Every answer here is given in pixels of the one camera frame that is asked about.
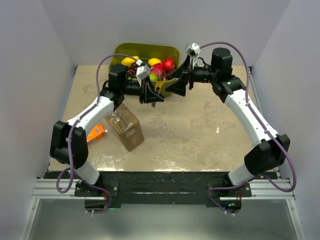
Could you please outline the yellow black utility knife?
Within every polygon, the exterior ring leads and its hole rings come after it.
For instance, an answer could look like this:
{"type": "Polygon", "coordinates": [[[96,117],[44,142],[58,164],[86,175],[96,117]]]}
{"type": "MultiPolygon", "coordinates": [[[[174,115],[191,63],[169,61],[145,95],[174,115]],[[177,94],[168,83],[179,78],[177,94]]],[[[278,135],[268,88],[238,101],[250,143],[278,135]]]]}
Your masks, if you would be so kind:
{"type": "Polygon", "coordinates": [[[154,91],[160,95],[161,93],[161,88],[162,86],[165,84],[166,79],[164,77],[160,77],[157,79],[156,83],[155,83],[155,87],[154,87],[154,91]]]}

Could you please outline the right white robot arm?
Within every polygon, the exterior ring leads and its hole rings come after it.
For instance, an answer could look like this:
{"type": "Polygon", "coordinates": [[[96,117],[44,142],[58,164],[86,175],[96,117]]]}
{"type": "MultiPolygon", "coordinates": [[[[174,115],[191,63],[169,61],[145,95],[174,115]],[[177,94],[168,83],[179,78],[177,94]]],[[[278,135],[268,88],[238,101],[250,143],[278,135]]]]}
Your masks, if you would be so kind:
{"type": "Polygon", "coordinates": [[[243,165],[229,172],[222,185],[223,192],[233,197],[241,190],[240,184],[284,164],[284,152],[289,149],[290,139],[271,127],[251,102],[246,86],[233,75],[233,57],[227,48],[215,48],[211,64],[203,66],[196,65],[200,54],[198,45],[187,48],[186,53],[183,64],[170,74],[177,80],[166,91],[184,97],[194,83],[211,84],[213,92],[232,110],[252,143],[243,165]]]}

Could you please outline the brown cardboard express box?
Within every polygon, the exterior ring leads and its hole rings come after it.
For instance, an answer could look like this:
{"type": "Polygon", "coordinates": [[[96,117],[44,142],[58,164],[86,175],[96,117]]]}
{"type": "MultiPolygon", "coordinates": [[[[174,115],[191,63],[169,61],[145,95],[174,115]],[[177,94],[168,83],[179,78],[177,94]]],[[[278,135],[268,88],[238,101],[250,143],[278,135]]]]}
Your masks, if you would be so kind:
{"type": "Polygon", "coordinates": [[[124,103],[107,115],[105,120],[127,151],[131,152],[144,142],[139,119],[124,103]]]}

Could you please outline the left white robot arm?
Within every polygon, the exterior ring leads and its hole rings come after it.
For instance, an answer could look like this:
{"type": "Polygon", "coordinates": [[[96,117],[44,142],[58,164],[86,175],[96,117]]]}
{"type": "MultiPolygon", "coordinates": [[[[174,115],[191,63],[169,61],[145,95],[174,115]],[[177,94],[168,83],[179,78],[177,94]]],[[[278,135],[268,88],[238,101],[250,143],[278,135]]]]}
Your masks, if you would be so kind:
{"type": "Polygon", "coordinates": [[[57,121],[53,126],[50,156],[68,165],[71,175],[77,175],[87,182],[85,189],[92,196],[99,196],[104,184],[98,180],[100,173],[88,160],[87,136],[90,131],[112,114],[126,95],[138,96],[141,104],[164,101],[164,96],[155,92],[148,65],[137,68],[136,81],[129,79],[127,71],[128,68],[122,64],[113,65],[96,99],[77,116],[66,122],[57,121]]]}

